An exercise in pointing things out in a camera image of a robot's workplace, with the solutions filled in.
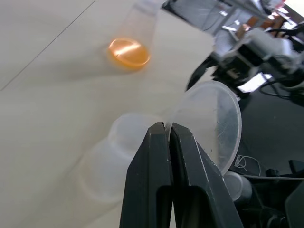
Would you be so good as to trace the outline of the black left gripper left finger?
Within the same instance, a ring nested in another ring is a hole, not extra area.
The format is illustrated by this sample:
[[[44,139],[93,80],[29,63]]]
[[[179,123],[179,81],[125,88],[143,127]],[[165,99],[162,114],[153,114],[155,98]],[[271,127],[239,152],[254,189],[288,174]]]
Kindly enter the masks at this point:
[[[172,209],[172,171],[162,122],[150,126],[126,174],[120,217],[122,228],[168,228]]]

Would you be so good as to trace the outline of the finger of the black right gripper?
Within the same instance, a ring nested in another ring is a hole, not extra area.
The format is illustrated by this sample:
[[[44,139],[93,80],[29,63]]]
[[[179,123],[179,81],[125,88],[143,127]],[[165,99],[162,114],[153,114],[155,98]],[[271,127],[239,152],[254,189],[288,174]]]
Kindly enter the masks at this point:
[[[206,58],[192,73],[190,76],[188,83],[186,85],[186,91],[191,89],[199,79],[205,74],[208,68],[214,67],[218,64],[217,60],[213,57]]]

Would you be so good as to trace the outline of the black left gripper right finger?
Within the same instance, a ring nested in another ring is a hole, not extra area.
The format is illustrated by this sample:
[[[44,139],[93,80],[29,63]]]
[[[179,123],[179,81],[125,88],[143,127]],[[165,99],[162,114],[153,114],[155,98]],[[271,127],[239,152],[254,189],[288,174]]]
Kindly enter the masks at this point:
[[[170,156],[178,228],[243,227],[218,167],[192,132],[177,123],[171,127]]]

